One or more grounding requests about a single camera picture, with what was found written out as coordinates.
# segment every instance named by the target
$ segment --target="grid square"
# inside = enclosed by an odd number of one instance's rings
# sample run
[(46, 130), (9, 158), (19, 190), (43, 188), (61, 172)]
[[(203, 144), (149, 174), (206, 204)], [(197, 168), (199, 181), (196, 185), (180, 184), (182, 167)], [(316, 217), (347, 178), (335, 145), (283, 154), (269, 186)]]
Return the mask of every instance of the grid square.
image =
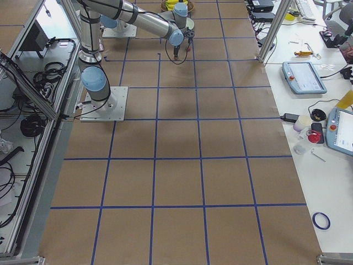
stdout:
[(206, 212), (211, 264), (265, 264), (253, 207), (207, 208)]
[(109, 80), (109, 84), (111, 86), (119, 86), (122, 72), (122, 62), (107, 62), (103, 59), (101, 61), (101, 66)]
[(102, 38), (104, 51), (101, 53), (107, 60), (123, 60), (125, 58), (127, 39)]
[(305, 203), (292, 158), (254, 158), (249, 163), (258, 204)]
[(217, 3), (198, 3), (197, 8), (192, 12), (192, 18), (220, 18)]
[(239, 113), (242, 118), (279, 116), (275, 98), (270, 87), (237, 88), (236, 95)]
[(159, 121), (157, 157), (200, 157), (197, 122)]
[(153, 157), (156, 122), (139, 120), (118, 123), (112, 157)]
[(253, 204), (245, 159), (203, 160), (207, 205)]
[(158, 61), (156, 62), (125, 62), (122, 86), (157, 87)]
[(265, 66), (258, 61), (231, 62), (234, 85), (238, 87), (270, 86)]
[(52, 206), (100, 205), (106, 164), (97, 160), (63, 161)]
[(104, 209), (94, 264), (148, 264), (150, 209)]
[(249, 19), (222, 19), (224, 37), (244, 38), (255, 37), (254, 29)]
[(221, 18), (249, 18), (244, 3), (219, 3)]
[(208, 88), (197, 91), (200, 118), (237, 118), (237, 106), (232, 88)]
[(158, 118), (196, 119), (196, 92), (190, 88), (159, 90)]
[(0, 43), (1, 43), (1, 51), (7, 54), (14, 42), (16, 41), (17, 36), (23, 30), (23, 26), (1, 26), (0, 25)]
[(195, 62), (198, 87), (231, 87), (228, 62)]
[(158, 53), (164, 51), (159, 39), (130, 39), (126, 53), (127, 60), (159, 60)]
[(280, 119), (242, 120), (248, 156), (290, 155)]
[(226, 39), (226, 45), (230, 60), (253, 60), (260, 52), (255, 38)]
[(193, 43), (196, 60), (227, 59), (227, 53), (223, 39), (194, 39)]
[(65, 157), (108, 157), (113, 126), (114, 123), (74, 121)]
[(112, 160), (109, 165), (104, 205), (151, 205), (152, 181), (152, 160)]
[(161, 62), (160, 87), (195, 87), (193, 62), (185, 61), (181, 65)]
[(50, 210), (39, 256), (50, 265), (90, 264), (98, 214), (97, 209)]
[(155, 205), (202, 205), (199, 160), (158, 160)]
[(152, 264), (207, 264), (202, 209), (155, 209)]
[(198, 38), (222, 38), (222, 27), (219, 19), (195, 19)]
[(203, 120), (200, 128), (203, 157), (244, 156), (239, 121)]
[(322, 252), (306, 206), (260, 207), (259, 216), (269, 264), (316, 263)]
[(156, 88), (130, 88), (127, 94), (125, 119), (155, 119)]
[(25, 25), (37, 3), (37, 0), (2, 0), (0, 25)]

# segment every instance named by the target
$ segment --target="blue tape grid line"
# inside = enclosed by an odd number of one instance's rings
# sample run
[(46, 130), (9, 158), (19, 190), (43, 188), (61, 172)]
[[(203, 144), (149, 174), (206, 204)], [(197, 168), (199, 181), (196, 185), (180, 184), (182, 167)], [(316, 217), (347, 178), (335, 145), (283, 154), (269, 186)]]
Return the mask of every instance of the blue tape grid line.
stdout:
[[(202, 157), (202, 160), (211, 159), (241, 159), (241, 158), (291, 158), (291, 155), (277, 156), (219, 156), (219, 157)], [(64, 158), (64, 161), (80, 161), (80, 160), (199, 160), (199, 157), (79, 157), (79, 158)]]
[[(218, 0), (216, 0), (216, 2), (217, 2), (218, 13), (219, 13), (219, 16), (221, 17), (221, 11), (220, 11)], [(225, 34), (224, 34), (224, 27), (223, 27), (222, 19), (220, 20), (220, 22), (221, 22), (222, 34), (223, 34), (223, 37), (224, 37)], [(226, 45), (226, 40), (225, 39), (224, 39), (224, 47), (226, 49), (227, 58), (229, 58), (228, 47)], [(231, 75), (232, 86), (234, 87), (234, 78), (233, 78), (233, 73), (232, 73), (231, 62), (230, 61), (228, 62), (228, 68), (229, 68), (229, 73)], [(234, 93), (234, 98), (235, 98), (235, 101), (236, 101), (236, 108), (237, 108), (236, 111), (238, 113), (238, 117), (241, 117), (240, 111), (239, 111), (239, 104), (238, 104), (238, 100), (237, 100), (237, 94), (236, 94), (236, 90), (235, 89), (233, 89), (233, 93)], [(258, 222), (258, 229), (259, 229), (261, 246), (262, 246), (262, 249), (263, 249), (263, 255), (264, 255), (265, 264), (268, 265), (268, 259), (267, 259), (267, 254), (266, 254), (266, 249), (265, 249), (265, 244), (264, 244), (264, 239), (263, 239), (263, 233), (262, 233), (262, 229), (261, 229), (260, 217), (259, 217), (258, 207), (256, 205), (255, 189), (254, 189), (254, 184), (253, 184), (251, 170), (250, 170), (250, 164), (249, 164), (247, 147), (246, 147), (246, 143), (245, 143), (245, 136), (244, 136), (244, 131), (243, 131), (242, 119), (239, 120), (239, 125), (240, 125), (240, 133), (241, 133), (241, 136), (242, 136), (243, 147), (244, 147), (244, 152), (245, 152), (245, 160), (247, 162), (247, 168), (248, 168), (248, 173), (249, 173), (250, 185), (251, 185), (251, 189), (252, 189), (252, 195), (253, 195), (253, 201), (254, 201), (254, 206), (255, 206), (256, 220)]]
[[(238, 101), (236, 98), (236, 89), (237, 88), (269, 88), (270, 86), (253, 86), (253, 87), (240, 87), (240, 86), (235, 86), (234, 85), (234, 80), (233, 80), (233, 75), (231, 71), (231, 65), (230, 62), (232, 61), (254, 61), (255, 59), (248, 59), (248, 60), (230, 60), (228, 56), (228, 50), (227, 50), (227, 45), (226, 45), (226, 39), (253, 39), (253, 37), (225, 37), (224, 36), (224, 29), (223, 29), (223, 20), (241, 20), (241, 19), (248, 19), (248, 18), (234, 18), (234, 19), (223, 19), (221, 18), (221, 13), (220, 13), (220, 8), (219, 8), (219, 1), (216, 1), (217, 3), (217, 9), (218, 13), (220, 16), (220, 19), (207, 19), (207, 20), (220, 20), (221, 22), (221, 28), (222, 28), (222, 33), (223, 37), (221, 38), (198, 38), (195, 37), (195, 39), (223, 39), (224, 41), (224, 46), (226, 49), (227, 53), (227, 60), (196, 60), (195, 59), (195, 53), (193, 52), (193, 59), (192, 60), (187, 60), (191, 61), (194, 64), (194, 76), (195, 76), (195, 88), (196, 88), (196, 106), (197, 106), (197, 118), (196, 119), (159, 119), (158, 118), (158, 99), (159, 99), (159, 90), (160, 89), (165, 89), (169, 87), (160, 87), (159, 86), (159, 81), (160, 81), (160, 73), (161, 73), (161, 62), (163, 61), (168, 61), (168, 60), (161, 60), (161, 55), (158, 54), (158, 63), (159, 63), (159, 68), (158, 68), (158, 84), (157, 87), (143, 87), (146, 89), (149, 88), (156, 88), (157, 89), (157, 106), (156, 106), (156, 118), (155, 119), (126, 119), (130, 121), (139, 121), (139, 120), (150, 120), (150, 121), (155, 121), (156, 122), (156, 127), (155, 127), (155, 137), (154, 137), (154, 157), (149, 158), (113, 158), (111, 157), (112, 149), (113, 149), (113, 142), (114, 142), (114, 133), (115, 129), (117, 127), (117, 123), (114, 122), (114, 127), (112, 131), (112, 136), (111, 136), (111, 142), (110, 142), (110, 150), (109, 150), (109, 157), (105, 158), (65, 158), (66, 161), (79, 161), (79, 160), (107, 160), (107, 167), (106, 167), (106, 173), (105, 173), (105, 180), (104, 180), (104, 187), (103, 187), (103, 192), (102, 192), (102, 197), (101, 197), (101, 204), (100, 206), (53, 206), (51, 207), (52, 210), (66, 210), (66, 209), (99, 209), (99, 217), (98, 217), (98, 222), (97, 222), (97, 229), (95, 233), (95, 240), (94, 240), (94, 247), (93, 247), (93, 253), (92, 253), (92, 260), (91, 260), (91, 265), (94, 265), (94, 259), (95, 259), (95, 252), (97, 249), (97, 242), (98, 242), (98, 235), (99, 235), (99, 228), (100, 228), (100, 222), (101, 222), (101, 215), (103, 209), (151, 209), (151, 238), (150, 238), (150, 246), (149, 246), (149, 265), (152, 265), (152, 256), (153, 256), (153, 225), (154, 225), (154, 209), (179, 209), (179, 208), (203, 208), (204, 212), (204, 229), (205, 229), (205, 246), (206, 246), (206, 258), (207, 258), (207, 264), (210, 265), (210, 255), (209, 255), (209, 249), (208, 249), (208, 234), (207, 234), (207, 208), (240, 208), (240, 207), (254, 207), (255, 213), (256, 213), (256, 219), (258, 222), (258, 228), (259, 228), (259, 234), (260, 234), (260, 239), (261, 239), (261, 245), (263, 249), (263, 255), (265, 259), (266, 265), (268, 265), (267, 261), (267, 256), (266, 256), (266, 249), (265, 249), (265, 244), (264, 244), (264, 239), (262, 235), (262, 230), (261, 230), (261, 224), (260, 224), (260, 216), (258, 213), (258, 208), (259, 207), (272, 207), (272, 206), (306, 206), (306, 203), (277, 203), (277, 204), (257, 204), (256, 202), (256, 196), (255, 196), (255, 190), (253, 186), (253, 180), (252, 180), (252, 174), (250, 170), (250, 165), (249, 165), (249, 159), (250, 158), (290, 158), (292, 157), (291, 155), (282, 155), (282, 156), (248, 156), (247, 155), (247, 149), (246, 149), (246, 144), (245, 144), (245, 138), (244, 138), (244, 132), (242, 128), (242, 120), (247, 120), (247, 119), (278, 119), (279, 117), (257, 117), (257, 118), (241, 118), (240, 113), (239, 113), (239, 108), (238, 108)], [(221, 2), (221, 3), (243, 3), (243, 1), (235, 1), (235, 2)], [(195, 20), (206, 20), (206, 18), (199, 18)], [(125, 51), (125, 57), (123, 60), (106, 60), (106, 61), (121, 61), (123, 62), (122, 66), (122, 71), (121, 71), (121, 77), (120, 77), (120, 84), (122, 82), (122, 77), (125, 69), (125, 63), (127, 61), (134, 61), (134, 60), (127, 60), (126, 55), (127, 55), (127, 50), (129, 46), (129, 41), (127, 41), (127, 47)], [(140, 61), (157, 61), (157, 60), (138, 60)], [(227, 61), (228, 62), (228, 67), (231, 75), (231, 80), (232, 80), (232, 86), (231, 87), (197, 87), (197, 81), (196, 81), (196, 70), (195, 70), (195, 62), (198, 61)], [(237, 107), (237, 112), (239, 118), (234, 118), (234, 119), (202, 119), (199, 117), (199, 104), (198, 104), (198, 90), (200, 89), (208, 89), (208, 88), (231, 88), (233, 89), (234, 92), (234, 100), (235, 104)], [(200, 157), (181, 157), (181, 158), (157, 158), (157, 128), (158, 128), (158, 121), (159, 120), (195, 120), (197, 121), (197, 129), (198, 129), (198, 136), (199, 136), (199, 153)], [(242, 141), (243, 141), (243, 146), (244, 146), (244, 151), (245, 151), (245, 156), (229, 156), (229, 157), (203, 157), (202, 156), (202, 149), (201, 149), (201, 131), (200, 131), (200, 120), (239, 120), (240, 123), (240, 131), (241, 131), (241, 136), (242, 136)], [(203, 166), (202, 166), (202, 161), (203, 160), (209, 160), (209, 159), (234, 159), (234, 158), (244, 158), (246, 159), (247, 162), (247, 167), (248, 167), (248, 173), (249, 173), (249, 179), (250, 179), (250, 184), (251, 184), (251, 189), (252, 189), (252, 195), (253, 195), (253, 201), (254, 204), (234, 204), (234, 205), (207, 205), (205, 202), (205, 189), (204, 189), (204, 175), (203, 175)], [(111, 160), (153, 160), (153, 188), (152, 188), (152, 204), (151, 205), (104, 205), (104, 197), (105, 197), (105, 189), (106, 189), (106, 183), (108, 180), (108, 174), (109, 174), (109, 166), (110, 166), (110, 161)], [(202, 205), (155, 205), (154, 204), (154, 191), (155, 191), (155, 181), (156, 181), (156, 161), (157, 160), (200, 160), (200, 170), (201, 170), (201, 187), (202, 187)]]
[[(125, 56), (124, 58), (126, 58), (126, 54), (127, 54), (127, 49), (129, 46), (129, 41), (127, 41), (127, 45), (126, 45), (126, 50), (125, 50)], [(119, 85), (121, 85), (122, 82), (122, 74), (124, 72), (124, 67), (125, 67), (125, 62), (122, 64), (122, 70), (121, 70), (121, 76), (120, 76), (120, 81), (119, 81)], [(101, 196), (101, 202), (100, 202), (100, 207), (99, 207), (99, 215), (98, 215), (98, 222), (97, 222), (97, 228), (95, 231), (95, 238), (94, 238), (94, 245), (93, 245), (93, 250), (92, 250), (92, 258), (91, 258), (91, 265), (94, 265), (94, 260), (95, 260), (95, 253), (96, 253), (96, 249), (97, 249), (97, 242), (98, 242), (98, 236), (99, 236), (99, 229), (100, 229), (100, 222), (101, 222), (101, 215), (102, 215), (102, 211), (103, 211), (103, 205), (104, 205), (104, 197), (105, 197), (105, 190), (106, 190), (106, 183), (108, 180), (108, 174), (109, 174), (109, 166), (110, 166), (110, 158), (111, 158), (111, 153), (113, 150), (113, 143), (114, 143), (114, 135), (115, 135), (115, 128), (117, 127), (117, 122), (114, 122), (113, 125), (113, 131), (111, 133), (111, 139), (110, 139), (110, 146), (109, 146), (109, 154), (108, 154), (108, 162), (106, 165), (106, 171), (105, 171), (105, 178), (104, 178), (104, 185), (103, 185), (103, 191), (102, 191), (102, 196)]]
[(208, 233), (207, 233), (207, 212), (206, 212), (206, 200), (205, 200), (205, 182), (204, 182), (204, 167), (202, 164), (202, 148), (201, 148), (201, 128), (200, 128), (200, 111), (199, 111), (199, 89), (197, 87), (196, 80), (196, 61), (195, 61), (195, 50), (194, 43), (192, 44), (192, 59), (194, 64), (194, 80), (196, 88), (196, 117), (197, 117), (197, 136), (199, 138), (199, 156), (200, 156), (200, 172), (201, 172), (201, 191), (202, 191), (202, 206), (204, 215), (204, 230), (205, 230), (205, 249), (206, 249), (206, 262), (210, 265), (210, 251), (208, 247)]
[[(257, 207), (293, 207), (307, 206), (306, 203), (267, 203), (257, 204)], [(52, 206), (51, 210), (71, 209), (185, 209), (185, 208), (245, 208), (255, 207), (255, 204), (211, 204), (211, 205), (97, 205), (97, 206)]]
[(151, 232), (149, 241), (149, 265), (153, 262), (153, 228), (154, 228), (154, 195), (156, 190), (156, 157), (157, 157), (157, 136), (158, 136), (158, 102), (159, 102), (159, 80), (161, 77), (161, 55), (159, 54), (158, 79), (157, 79), (157, 104), (156, 104), (156, 126), (154, 128), (154, 151), (153, 151), (153, 180), (152, 180), (152, 210), (151, 210)]

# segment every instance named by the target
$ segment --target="screwdriver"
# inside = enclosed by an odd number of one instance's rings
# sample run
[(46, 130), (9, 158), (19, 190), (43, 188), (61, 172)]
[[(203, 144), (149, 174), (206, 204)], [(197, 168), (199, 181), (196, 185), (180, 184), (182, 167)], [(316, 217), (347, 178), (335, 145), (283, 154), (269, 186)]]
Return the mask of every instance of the screwdriver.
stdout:
[(294, 52), (294, 55), (295, 56), (299, 56), (299, 57), (302, 57), (302, 56), (309, 56), (309, 55), (313, 55), (314, 52), (313, 51), (295, 51)]

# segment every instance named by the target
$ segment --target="black electronic device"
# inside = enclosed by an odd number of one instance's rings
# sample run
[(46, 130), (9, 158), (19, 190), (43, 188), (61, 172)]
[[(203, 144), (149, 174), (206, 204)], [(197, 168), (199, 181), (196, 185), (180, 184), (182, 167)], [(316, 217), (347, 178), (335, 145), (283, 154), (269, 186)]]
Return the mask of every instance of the black electronic device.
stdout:
[(254, 22), (272, 23), (272, 21), (275, 19), (275, 15), (272, 12), (252, 12), (252, 15)]
[(252, 12), (271, 12), (274, 8), (272, 0), (248, 0)]
[(320, 36), (327, 48), (337, 48), (345, 43), (349, 36), (353, 33), (353, 18), (349, 19), (349, 26), (344, 35), (334, 34), (330, 30), (320, 31)]
[(320, 140), (317, 142), (317, 144), (323, 144), (325, 142), (324, 138), (324, 133), (322, 131), (322, 124), (321, 123), (312, 123), (311, 124), (311, 129), (314, 131), (317, 131), (318, 133), (321, 133)]

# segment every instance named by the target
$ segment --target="white desk surface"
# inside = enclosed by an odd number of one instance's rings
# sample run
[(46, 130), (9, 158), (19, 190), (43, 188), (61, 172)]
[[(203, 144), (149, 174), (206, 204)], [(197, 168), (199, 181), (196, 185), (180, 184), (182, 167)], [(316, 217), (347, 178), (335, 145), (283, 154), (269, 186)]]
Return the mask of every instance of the white desk surface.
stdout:
[[(321, 14), (319, 12), (317, 14), (319, 18), (317, 23), (323, 23)], [(311, 61), (315, 64), (320, 76), (334, 73), (346, 65), (338, 49), (327, 49), (324, 46), (318, 34), (320, 30), (322, 30), (321, 26), (283, 25), (277, 34), (277, 48), (266, 65), (266, 72), (280, 115), (284, 113), (308, 115), (310, 105), (318, 100), (340, 99), (352, 87), (348, 80), (344, 80), (338, 74), (323, 81), (328, 90), (326, 94), (296, 95), (290, 90), (281, 69), (284, 61)], [(312, 56), (305, 58), (292, 56), (301, 43), (288, 42), (296, 37), (301, 39), (303, 43), (309, 43), (315, 53), (321, 54), (322, 59), (317, 60)], [(327, 64), (332, 65), (333, 69), (328, 70), (323, 67)], [(311, 110), (319, 108), (328, 115), (336, 103), (337, 101), (321, 102), (311, 107)], [(314, 147), (315, 153), (324, 158), (326, 162), (321, 161), (310, 152), (304, 155), (296, 154), (293, 151), (293, 146), (299, 140), (298, 133), (293, 130), (292, 126), (293, 124), (283, 122), (309, 212), (311, 215), (319, 211), (323, 212), (329, 216), (331, 221), (331, 227), (328, 230), (320, 230), (315, 227), (320, 247), (325, 253), (352, 253), (353, 157), (332, 150), (326, 147), (326, 144), (317, 144)]]

